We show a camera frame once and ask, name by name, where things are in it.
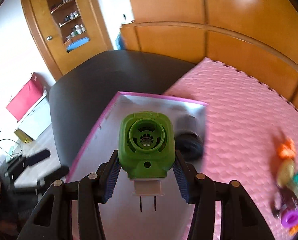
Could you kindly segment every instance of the round opening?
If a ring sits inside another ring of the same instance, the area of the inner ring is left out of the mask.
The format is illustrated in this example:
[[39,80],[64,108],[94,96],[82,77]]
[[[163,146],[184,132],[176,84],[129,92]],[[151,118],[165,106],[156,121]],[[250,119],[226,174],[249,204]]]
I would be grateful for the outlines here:
[[148,169],[148,168],[150,168],[150,167],[151,167],[151,163],[150,163],[150,162],[145,162],[145,163],[144,163],[144,166],[145,166],[145,168],[147,168],[147,169]]
[[288,223],[288,224],[293,224],[297,219],[298,219],[298,216],[297,216],[297,215],[291,215],[291,216],[287,219],[287,223]]
[[145,134],[140,138],[141,144],[145,147],[149,147],[153,143],[153,137],[149,134]]
[[154,119],[140,119],[129,130],[129,141],[136,151],[152,152],[161,147],[164,139],[164,129]]

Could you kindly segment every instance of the black tire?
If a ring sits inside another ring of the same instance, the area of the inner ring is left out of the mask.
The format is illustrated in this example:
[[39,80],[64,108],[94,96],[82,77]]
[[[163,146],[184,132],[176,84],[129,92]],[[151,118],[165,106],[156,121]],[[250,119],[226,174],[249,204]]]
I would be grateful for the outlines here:
[[194,134],[178,135],[175,137],[175,146],[186,162],[203,157],[203,142]]

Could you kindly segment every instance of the white cabinet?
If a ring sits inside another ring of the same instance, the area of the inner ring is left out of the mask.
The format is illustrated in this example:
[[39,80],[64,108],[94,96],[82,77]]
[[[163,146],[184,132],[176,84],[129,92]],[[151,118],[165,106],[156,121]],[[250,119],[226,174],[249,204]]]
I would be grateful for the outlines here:
[[18,129],[36,140],[50,124],[50,105],[45,92],[20,120]]

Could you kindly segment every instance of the red box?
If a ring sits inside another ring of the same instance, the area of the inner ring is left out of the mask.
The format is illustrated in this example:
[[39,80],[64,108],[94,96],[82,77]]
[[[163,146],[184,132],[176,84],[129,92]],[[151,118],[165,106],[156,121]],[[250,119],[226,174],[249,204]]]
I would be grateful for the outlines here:
[[30,80],[10,101],[6,109],[20,121],[30,108],[43,96],[43,87],[33,73]]

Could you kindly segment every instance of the pink edge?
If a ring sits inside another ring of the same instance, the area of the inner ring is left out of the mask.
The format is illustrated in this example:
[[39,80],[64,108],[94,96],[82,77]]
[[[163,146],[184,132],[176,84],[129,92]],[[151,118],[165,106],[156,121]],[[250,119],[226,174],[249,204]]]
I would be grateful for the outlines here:
[[121,95],[121,92],[119,92],[119,91],[114,95],[114,97],[111,99],[109,104],[106,106],[106,108],[104,109],[102,114],[99,116],[99,118],[98,118],[97,122],[95,123],[95,125],[92,127],[90,133],[88,134],[87,138],[85,139],[84,143],[82,144],[76,158],[74,159],[73,164],[70,167],[69,174],[66,176],[66,181],[67,182],[70,182],[71,177],[72,177],[74,171],[76,170],[78,162],[79,162],[82,154],[84,153],[86,147],[88,146],[88,144],[91,141],[91,139],[92,139],[93,135],[95,134],[95,132],[98,130],[102,120],[106,117],[107,113],[110,111],[110,109],[112,108],[112,106],[117,101],[117,99],[119,98],[120,95]]
[[84,153],[86,147],[88,146],[89,142],[93,138],[93,135],[95,134],[95,132],[98,130],[98,128],[99,128],[102,120],[106,117],[106,115],[111,110],[111,108],[113,107],[114,103],[117,101],[117,99],[119,98],[120,95],[138,96],[138,97],[149,97],[149,98],[159,98],[159,99],[180,101],[180,102],[186,102],[186,103],[194,103],[194,104],[199,104],[199,105],[203,105],[203,106],[207,106],[208,105],[207,103],[204,103],[204,102],[201,102],[201,101],[192,100],[192,99],[187,99],[187,98],[178,98],[178,97],[165,96],[165,95],[136,93],[136,92],[120,92],[120,91],[118,91],[114,95],[114,97],[111,99],[111,101],[109,102],[109,104],[106,106],[106,108],[104,109],[104,111],[102,112],[102,114],[100,115],[100,117],[98,118],[97,122],[92,127],[92,129],[91,129],[90,133],[88,134],[87,138],[85,139],[84,143],[82,144],[82,146],[81,146],[81,148],[80,148],[80,150],[79,150],[76,158],[73,161],[73,164],[71,165],[69,174],[66,176],[67,182],[70,182],[70,179],[71,179],[73,173],[75,172],[75,170],[77,168],[77,165],[78,165],[78,162],[79,162],[82,154]]

